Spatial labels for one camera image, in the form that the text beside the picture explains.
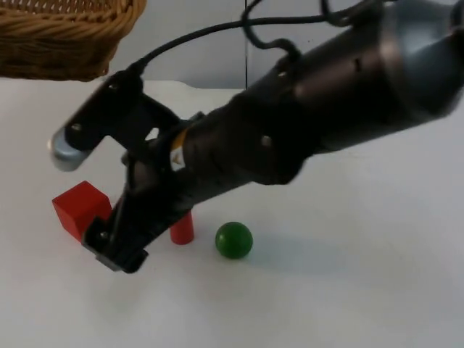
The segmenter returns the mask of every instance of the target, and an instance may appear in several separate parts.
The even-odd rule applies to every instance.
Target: red cube
[[[79,183],[52,202],[63,228],[79,242],[95,217],[108,220],[112,211],[107,195],[87,181]]]

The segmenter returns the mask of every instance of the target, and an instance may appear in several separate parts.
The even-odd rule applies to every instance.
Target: screw
[[[271,147],[273,145],[273,140],[271,137],[269,136],[263,136],[261,138],[261,144],[264,146],[264,147]]]
[[[80,123],[75,123],[71,126],[71,129],[76,132],[80,132],[82,130],[82,125]]]

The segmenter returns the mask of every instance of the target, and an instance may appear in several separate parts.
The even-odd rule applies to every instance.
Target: white wall
[[[148,0],[146,11],[133,32],[120,44],[112,70],[123,69],[169,40],[221,22],[239,20],[247,0]],[[358,0],[331,0],[333,9],[343,9]],[[436,0],[454,4],[455,0]],[[264,0],[253,17],[307,16],[319,14],[318,0]],[[341,30],[327,24],[273,25],[255,28],[269,41],[293,40],[307,51]],[[252,83],[281,57],[282,51],[260,51],[246,43],[241,30],[227,30],[197,39],[157,58],[146,71],[149,80],[179,80],[203,88],[243,88],[246,71]]]
[[[245,0],[148,0],[133,32],[120,44],[111,70],[124,69],[151,49],[193,30],[238,20],[244,6]],[[245,47],[241,30],[216,33],[162,54],[144,77],[203,88],[243,88]]]

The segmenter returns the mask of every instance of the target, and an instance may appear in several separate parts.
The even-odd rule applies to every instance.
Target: black cable
[[[313,24],[325,22],[326,18],[323,15],[317,16],[306,16],[306,17],[264,17],[264,18],[254,18],[249,20],[249,25],[287,25],[287,24]],[[177,39],[169,41],[153,51],[149,52],[146,56],[140,58],[136,62],[130,65],[129,69],[135,70],[138,74],[142,74],[146,66],[156,57],[173,49],[177,46],[180,46],[186,42],[195,40],[196,38],[201,38],[209,34],[217,33],[219,31],[236,29],[242,26],[242,21],[238,20],[235,22],[227,22],[222,24],[213,25],[211,27],[203,28],[192,33],[188,33],[184,36],[181,36]]]
[[[283,49],[285,52],[287,52],[290,60],[299,58],[301,56],[301,52],[289,39],[278,38],[271,42],[264,42],[257,37],[256,33],[252,29],[252,26],[250,25],[251,20],[249,19],[249,14],[261,1],[262,0],[254,0],[249,6],[246,7],[244,13],[241,15],[241,26],[244,30],[246,38],[254,47],[258,49]]]

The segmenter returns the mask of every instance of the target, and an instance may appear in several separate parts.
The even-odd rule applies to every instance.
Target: yellow warning label
[[[186,138],[186,135],[187,130],[182,130],[182,132],[180,132],[174,139],[173,145],[171,146],[170,162],[171,168],[175,172],[186,167],[186,163],[183,160],[183,142]]]

